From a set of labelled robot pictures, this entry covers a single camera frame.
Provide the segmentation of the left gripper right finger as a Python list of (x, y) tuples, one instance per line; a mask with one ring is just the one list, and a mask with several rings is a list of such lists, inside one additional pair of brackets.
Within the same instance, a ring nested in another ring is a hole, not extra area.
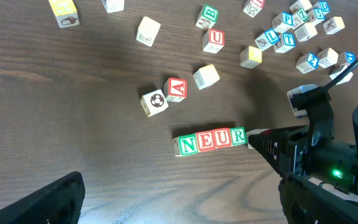
[(358, 202), (344, 200), (294, 174), (278, 186), (288, 223), (358, 223)]

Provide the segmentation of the green R block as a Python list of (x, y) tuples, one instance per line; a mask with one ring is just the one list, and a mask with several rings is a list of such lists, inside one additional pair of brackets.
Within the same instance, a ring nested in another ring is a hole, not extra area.
[(230, 128), (232, 146), (247, 144), (246, 130), (244, 127)]

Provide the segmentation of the red u block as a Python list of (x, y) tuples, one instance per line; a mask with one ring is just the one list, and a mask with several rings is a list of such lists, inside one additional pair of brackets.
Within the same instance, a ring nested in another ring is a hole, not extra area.
[(216, 54), (225, 45), (225, 33), (217, 29), (209, 29), (202, 39), (202, 50)]
[(230, 147), (232, 145), (232, 138), (229, 128), (220, 128), (213, 130), (215, 138), (215, 146), (217, 149)]

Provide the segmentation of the red E block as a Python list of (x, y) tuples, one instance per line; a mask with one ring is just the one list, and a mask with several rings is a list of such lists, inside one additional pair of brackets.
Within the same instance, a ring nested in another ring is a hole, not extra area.
[(195, 136), (199, 152), (213, 151), (216, 149), (213, 130), (198, 132)]

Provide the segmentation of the green N block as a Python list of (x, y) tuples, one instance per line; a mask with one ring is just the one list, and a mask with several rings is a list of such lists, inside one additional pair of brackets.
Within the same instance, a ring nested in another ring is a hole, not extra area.
[(195, 134), (173, 138), (172, 145), (176, 157), (184, 157), (199, 153)]

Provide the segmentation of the red i block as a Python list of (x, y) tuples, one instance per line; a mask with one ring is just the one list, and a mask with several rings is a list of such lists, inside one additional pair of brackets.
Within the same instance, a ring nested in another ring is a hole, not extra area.
[(254, 18), (264, 7), (265, 0), (247, 0), (243, 12)]
[(267, 131), (267, 129), (253, 129), (251, 131), (246, 132), (247, 146), (248, 146), (249, 149), (254, 149), (254, 147), (250, 144), (249, 137), (252, 136), (252, 135), (260, 134), (260, 133), (262, 133), (264, 131)]

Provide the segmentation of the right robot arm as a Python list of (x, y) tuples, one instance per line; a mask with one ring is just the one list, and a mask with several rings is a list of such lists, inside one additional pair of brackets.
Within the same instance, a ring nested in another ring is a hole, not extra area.
[(302, 110), (293, 108), (297, 118), (309, 119), (309, 125), (249, 131), (248, 146), (280, 176), (293, 173), (306, 179), (314, 177), (345, 194), (358, 195), (358, 107), (352, 115), (355, 144), (337, 142), (329, 100), (324, 95)]

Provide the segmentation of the white block right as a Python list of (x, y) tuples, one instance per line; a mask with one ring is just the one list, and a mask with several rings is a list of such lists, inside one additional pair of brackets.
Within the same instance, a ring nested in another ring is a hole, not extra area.
[[(345, 69), (347, 68), (347, 65), (343, 65), (340, 66), (336, 69), (334, 69), (330, 74), (329, 74), (329, 78), (331, 80), (334, 80), (337, 76), (339, 76)], [(339, 81), (338, 83), (336, 83), (336, 85), (340, 85), (343, 84), (345, 82), (349, 82), (351, 80), (351, 78), (353, 77), (353, 73), (349, 72), (341, 81)]]

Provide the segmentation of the blue L block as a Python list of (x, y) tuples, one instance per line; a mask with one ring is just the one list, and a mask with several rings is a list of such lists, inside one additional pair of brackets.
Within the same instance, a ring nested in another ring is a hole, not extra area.
[(262, 51), (270, 48), (280, 41), (278, 34), (273, 29), (264, 31), (260, 36), (255, 39), (255, 43)]

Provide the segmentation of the blue D block lower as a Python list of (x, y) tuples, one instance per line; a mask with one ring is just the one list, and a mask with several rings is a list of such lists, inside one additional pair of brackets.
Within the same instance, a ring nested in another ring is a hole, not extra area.
[(343, 52), (338, 56), (336, 67), (341, 67), (343, 65), (349, 66), (355, 59), (356, 55), (354, 53), (348, 51)]

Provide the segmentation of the red A block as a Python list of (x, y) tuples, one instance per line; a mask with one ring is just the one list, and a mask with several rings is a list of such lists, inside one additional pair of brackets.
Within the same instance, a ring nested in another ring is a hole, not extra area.
[(187, 97), (187, 81), (180, 78), (168, 78), (164, 84), (164, 96), (167, 101), (181, 102)]

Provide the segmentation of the white soccer ball block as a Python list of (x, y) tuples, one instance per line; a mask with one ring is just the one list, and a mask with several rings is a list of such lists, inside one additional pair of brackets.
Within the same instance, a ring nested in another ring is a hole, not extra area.
[(168, 103), (162, 90), (155, 90), (143, 95), (140, 103), (147, 117), (156, 115), (168, 108)]

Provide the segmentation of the blue D block upper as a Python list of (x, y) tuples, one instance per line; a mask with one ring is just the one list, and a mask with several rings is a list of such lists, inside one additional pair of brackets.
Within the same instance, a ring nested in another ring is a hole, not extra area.
[(312, 6), (312, 8), (322, 10), (324, 15), (330, 13), (330, 11), (331, 11), (331, 8), (330, 8), (329, 4), (327, 3), (327, 1), (318, 1), (317, 3), (315, 3)]

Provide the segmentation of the yellow O block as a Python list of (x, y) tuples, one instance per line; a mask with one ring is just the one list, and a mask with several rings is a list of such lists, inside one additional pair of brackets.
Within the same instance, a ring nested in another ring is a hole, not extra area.
[(144, 16), (139, 24), (136, 40), (149, 47), (153, 46), (154, 40), (159, 32), (161, 24)]

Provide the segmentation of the yellow block far left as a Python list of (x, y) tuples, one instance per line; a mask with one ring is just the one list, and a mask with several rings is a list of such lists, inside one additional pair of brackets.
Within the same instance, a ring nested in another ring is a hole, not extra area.
[(49, 4), (61, 29), (80, 24), (78, 11), (73, 0), (49, 0)]

